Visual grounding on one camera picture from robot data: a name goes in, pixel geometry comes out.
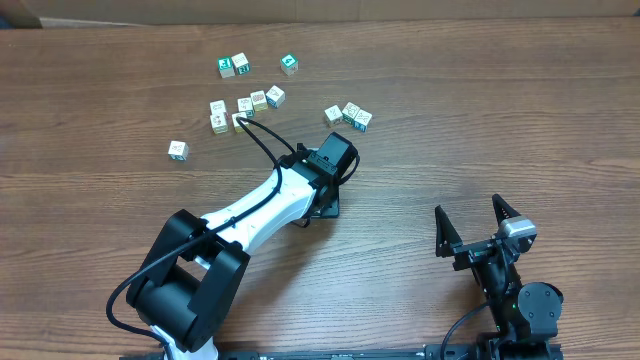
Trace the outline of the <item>green number four block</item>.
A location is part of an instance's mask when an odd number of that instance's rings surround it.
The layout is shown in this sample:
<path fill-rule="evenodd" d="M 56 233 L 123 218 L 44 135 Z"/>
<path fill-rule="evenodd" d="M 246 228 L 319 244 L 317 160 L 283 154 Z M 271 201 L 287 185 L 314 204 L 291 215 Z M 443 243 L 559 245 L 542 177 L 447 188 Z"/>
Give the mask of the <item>green number four block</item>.
<path fill-rule="evenodd" d="M 287 76 L 291 76 L 298 71 L 299 61 L 292 53 L 288 53 L 280 59 L 280 66 Z"/>

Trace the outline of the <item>cream block green edge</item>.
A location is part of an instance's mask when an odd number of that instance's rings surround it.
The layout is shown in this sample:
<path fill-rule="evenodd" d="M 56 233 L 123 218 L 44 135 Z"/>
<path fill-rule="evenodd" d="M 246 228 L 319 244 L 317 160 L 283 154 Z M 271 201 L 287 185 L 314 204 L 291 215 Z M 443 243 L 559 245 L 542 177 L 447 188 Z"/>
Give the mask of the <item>cream block green edge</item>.
<path fill-rule="evenodd" d="M 239 98 L 237 100 L 237 106 L 239 112 L 244 112 L 248 118 L 253 118 L 255 115 L 253 102 L 250 97 Z"/>

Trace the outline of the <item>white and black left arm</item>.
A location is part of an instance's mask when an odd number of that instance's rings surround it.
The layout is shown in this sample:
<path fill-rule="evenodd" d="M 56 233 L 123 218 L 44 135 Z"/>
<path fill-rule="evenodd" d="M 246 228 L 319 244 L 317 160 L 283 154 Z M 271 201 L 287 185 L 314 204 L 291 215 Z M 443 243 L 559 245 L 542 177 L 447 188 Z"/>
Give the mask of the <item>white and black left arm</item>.
<path fill-rule="evenodd" d="M 339 215 L 339 188 L 359 162 L 336 132 L 317 149 L 298 145 L 235 203 L 196 217 L 172 215 L 126 293 L 168 359 L 215 359 L 226 318 L 252 254 L 285 225 Z"/>

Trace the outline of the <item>cream block red picture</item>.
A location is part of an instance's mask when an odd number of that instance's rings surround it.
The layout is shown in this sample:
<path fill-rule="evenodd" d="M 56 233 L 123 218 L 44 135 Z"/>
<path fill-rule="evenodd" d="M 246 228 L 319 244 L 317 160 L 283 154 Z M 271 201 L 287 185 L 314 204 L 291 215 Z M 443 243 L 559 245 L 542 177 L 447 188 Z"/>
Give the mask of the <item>cream block red picture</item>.
<path fill-rule="evenodd" d="M 224 112 L 211 114 L 210 123 L 214 134 L 222 134 L 228 131 L 228 120 Z"/>

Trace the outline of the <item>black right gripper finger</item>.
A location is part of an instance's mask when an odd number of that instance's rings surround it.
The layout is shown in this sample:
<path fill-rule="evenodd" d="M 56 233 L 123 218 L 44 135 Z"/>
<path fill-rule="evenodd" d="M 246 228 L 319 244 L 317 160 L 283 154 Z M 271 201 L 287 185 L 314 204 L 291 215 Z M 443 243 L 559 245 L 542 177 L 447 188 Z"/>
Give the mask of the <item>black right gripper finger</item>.
<path fill-rule="evenodd" d="M 435 208 L 437 257 L 450 257 L 463 241 L 441 206 Z"/>
<path fill-rule="evenodd" d="M 499 194 L 492 196 L 492 204 L 498 229 L 500 231 L 515 231 L 521 220 L 521 214 L 511 207 Z"/>

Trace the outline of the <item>cream block far left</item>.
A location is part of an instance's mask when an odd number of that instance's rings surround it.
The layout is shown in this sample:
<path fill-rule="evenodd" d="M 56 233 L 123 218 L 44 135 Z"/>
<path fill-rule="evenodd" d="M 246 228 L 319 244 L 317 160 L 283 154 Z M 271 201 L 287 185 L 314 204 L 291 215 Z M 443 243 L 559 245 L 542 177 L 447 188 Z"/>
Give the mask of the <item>cream block far left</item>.
<path fill-rule="evenodd" d="M 185 161 L 189 155 L 189 146 L 186 142 L 172 140 L 169 144 L 168 156 L 177 161 Z"/>

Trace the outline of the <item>cream block left of trio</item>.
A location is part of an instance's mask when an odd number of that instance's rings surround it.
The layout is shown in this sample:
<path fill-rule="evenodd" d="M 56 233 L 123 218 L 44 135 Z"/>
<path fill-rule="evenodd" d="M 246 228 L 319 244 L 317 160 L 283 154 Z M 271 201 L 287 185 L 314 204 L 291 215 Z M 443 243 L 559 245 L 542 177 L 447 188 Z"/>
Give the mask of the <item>cream block left of trio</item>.
<path fill-rule="evenodd" d="M 333 105 L 324 110 L 324 118 L 327 125 L 332 127 L 343 120 L 343 113 L 337 105 Z"/>

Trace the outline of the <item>red spatula letter B block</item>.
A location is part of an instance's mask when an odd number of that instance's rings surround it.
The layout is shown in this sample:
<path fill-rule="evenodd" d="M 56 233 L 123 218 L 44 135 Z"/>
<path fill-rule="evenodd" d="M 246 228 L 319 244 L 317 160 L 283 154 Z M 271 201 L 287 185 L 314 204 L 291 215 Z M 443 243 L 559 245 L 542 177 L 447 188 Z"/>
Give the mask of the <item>red spatula letter B block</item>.
<path fill-rule="evenodd" d="M 212 101 L 209 103 L 210 112 L 212 115 L 228 116 L 227 107 L 224 100 Z"/>

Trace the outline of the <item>cardboard backdrop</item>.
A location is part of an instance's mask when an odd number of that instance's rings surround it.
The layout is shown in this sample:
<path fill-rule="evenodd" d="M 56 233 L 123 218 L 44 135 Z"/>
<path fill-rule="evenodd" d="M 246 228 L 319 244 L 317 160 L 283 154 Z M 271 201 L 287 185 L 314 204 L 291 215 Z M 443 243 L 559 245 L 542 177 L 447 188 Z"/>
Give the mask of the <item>cardboard backdrop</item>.
<path fill-rule="evenodd" d="M 3 0 L 16 27 L 617 17 L 638 0 Z"/>

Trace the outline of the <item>green edged cream block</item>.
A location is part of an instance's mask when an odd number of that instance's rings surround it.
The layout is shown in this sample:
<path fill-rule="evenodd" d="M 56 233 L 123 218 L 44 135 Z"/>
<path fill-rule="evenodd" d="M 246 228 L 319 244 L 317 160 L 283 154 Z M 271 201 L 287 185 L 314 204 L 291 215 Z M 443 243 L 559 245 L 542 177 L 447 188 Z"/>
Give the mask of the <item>green edged cream block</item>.
<path fill-rule="evenodd" d="M 244 75 L 251 71 L 250 62 L 244 53 L 232 56 L 231 61 L 238 75 Z"/>

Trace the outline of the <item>green edged trio block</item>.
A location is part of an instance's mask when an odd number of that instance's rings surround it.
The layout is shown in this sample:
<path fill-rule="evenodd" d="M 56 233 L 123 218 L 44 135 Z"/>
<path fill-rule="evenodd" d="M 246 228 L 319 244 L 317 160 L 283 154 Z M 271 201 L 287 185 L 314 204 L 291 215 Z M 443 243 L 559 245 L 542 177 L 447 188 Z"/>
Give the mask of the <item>green edged trio block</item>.
<path fill-rule="evenodd" d="M 342 109 L 343 120 L 349 124 L 353 124 L 355 117 L 360 111 L 360 107 L 352 102 L 348 102 Z"/>

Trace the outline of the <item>cream block red grid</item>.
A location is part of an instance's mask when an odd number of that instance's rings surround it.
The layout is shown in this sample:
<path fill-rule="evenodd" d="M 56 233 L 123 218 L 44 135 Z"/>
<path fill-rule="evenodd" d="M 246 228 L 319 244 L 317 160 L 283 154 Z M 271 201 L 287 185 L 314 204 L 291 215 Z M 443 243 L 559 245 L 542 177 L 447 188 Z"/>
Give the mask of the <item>cream block red grid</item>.
<path fill-rule="evenodd" d="M 264 91 L 256 91 L 250 94 L 252 107 L 255 112 L 263 111 L 268 108 L 268 101 Z"/>

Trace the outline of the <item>blue edged trio block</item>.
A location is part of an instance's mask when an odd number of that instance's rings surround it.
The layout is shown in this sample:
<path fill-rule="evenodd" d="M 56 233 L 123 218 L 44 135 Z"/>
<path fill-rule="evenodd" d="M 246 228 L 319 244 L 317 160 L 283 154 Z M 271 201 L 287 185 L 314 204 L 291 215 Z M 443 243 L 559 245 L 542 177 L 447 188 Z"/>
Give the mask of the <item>blue edged trio block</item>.
<path fill-rule="evenodd" d="M 366 132 L 372 118 L 373 115 L 371 113 L 367 112 L 364 109 L 360 109 L 354 117 L 353 127 L 360 130 L 361 132 Z"/>

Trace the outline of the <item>blue edged cream block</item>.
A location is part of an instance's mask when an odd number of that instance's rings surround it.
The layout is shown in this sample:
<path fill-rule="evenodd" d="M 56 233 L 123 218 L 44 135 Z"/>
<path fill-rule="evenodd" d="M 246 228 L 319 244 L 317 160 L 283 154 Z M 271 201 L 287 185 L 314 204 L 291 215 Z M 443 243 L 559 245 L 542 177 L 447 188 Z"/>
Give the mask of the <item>blue edged cream block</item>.
<path fill-rule="evenodd" d="M 286 100 L 285 92 L 277 85 L 273 85 L 265 95 L 267 103 L 273 108 L 279 108 Z"/>

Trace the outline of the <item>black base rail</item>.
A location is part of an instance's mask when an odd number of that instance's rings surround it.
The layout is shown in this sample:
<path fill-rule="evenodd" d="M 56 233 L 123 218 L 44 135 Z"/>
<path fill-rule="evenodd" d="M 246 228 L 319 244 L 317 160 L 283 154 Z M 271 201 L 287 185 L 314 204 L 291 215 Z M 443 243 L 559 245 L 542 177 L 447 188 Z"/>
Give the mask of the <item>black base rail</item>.
<path fill-rule="evenodd" d="M 166 359 L 161 352 L 144 355 L 122 356 L 121 360 L 160 360 Z M 272 352 L 258 353 L 249 351 L 228 351 L 218 355 L 222 360 L 438 360 L 440 345 L 426 345 L 421 349 L 403 350 L 367 350 L 334 352 Z M 483 359 L 475 353 L 472 345 L 447 345 L 444 359 Z M 560 345 L 551 345 L 552 360 L 562 360 L 564 355 Z"/>

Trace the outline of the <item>yellow edged cream block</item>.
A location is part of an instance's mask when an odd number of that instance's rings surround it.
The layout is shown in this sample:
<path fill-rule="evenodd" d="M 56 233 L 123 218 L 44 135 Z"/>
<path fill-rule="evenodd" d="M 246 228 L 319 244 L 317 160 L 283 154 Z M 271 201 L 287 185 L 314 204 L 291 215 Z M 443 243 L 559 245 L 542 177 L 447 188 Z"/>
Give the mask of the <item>yellow edged cream block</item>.
<path fill-rule="evenodd" d="M 246 112 L 242 111 L 242 112 L 233 113 L 231 117 L 232 117 L 233 127 L 236 133 L 244 132 L 245 129 L 249 126 L 249 123 L 246 121 L 247 119 Z"/>

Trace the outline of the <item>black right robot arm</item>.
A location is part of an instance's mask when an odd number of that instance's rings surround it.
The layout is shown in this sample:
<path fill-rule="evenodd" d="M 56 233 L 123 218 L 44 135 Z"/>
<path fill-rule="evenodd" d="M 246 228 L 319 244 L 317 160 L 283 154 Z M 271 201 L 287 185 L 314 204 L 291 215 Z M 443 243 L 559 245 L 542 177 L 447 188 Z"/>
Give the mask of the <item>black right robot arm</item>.
<path fill-rule="evenodd" d="M 485 302 L 457 320 L 434 353 L 441 359 L 453 355 L 460 359 L 561 359 L 561 347 L 551 339 L 558 335 L 564 295 L 550 283 L 522 283 L 515 267 L 519 257 L 531 249 L 536 225 L 498 194 L 492 196 L 492 204 L 497 231 L 469 244 L 463 242 L 444 209 L 435 208 L 435 254 L 452 257 L 456 271 L 471 270 Z M 454 332 L 485 309 L 491 312 L 496 330 L 479 334 L 471 345 L 451 346 Z"/>

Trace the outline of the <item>green picture block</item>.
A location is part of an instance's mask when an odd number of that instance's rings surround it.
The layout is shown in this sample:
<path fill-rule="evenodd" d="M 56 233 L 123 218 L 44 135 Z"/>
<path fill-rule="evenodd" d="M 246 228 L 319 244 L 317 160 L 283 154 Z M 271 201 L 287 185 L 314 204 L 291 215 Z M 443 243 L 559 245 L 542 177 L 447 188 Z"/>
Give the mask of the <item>green picture block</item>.
<path fill-rule="evenodd" d="M 235 76 L 235 68 L 230 57 L 222 57 L 217 59 L 217 66 L 222 78 Z"/>

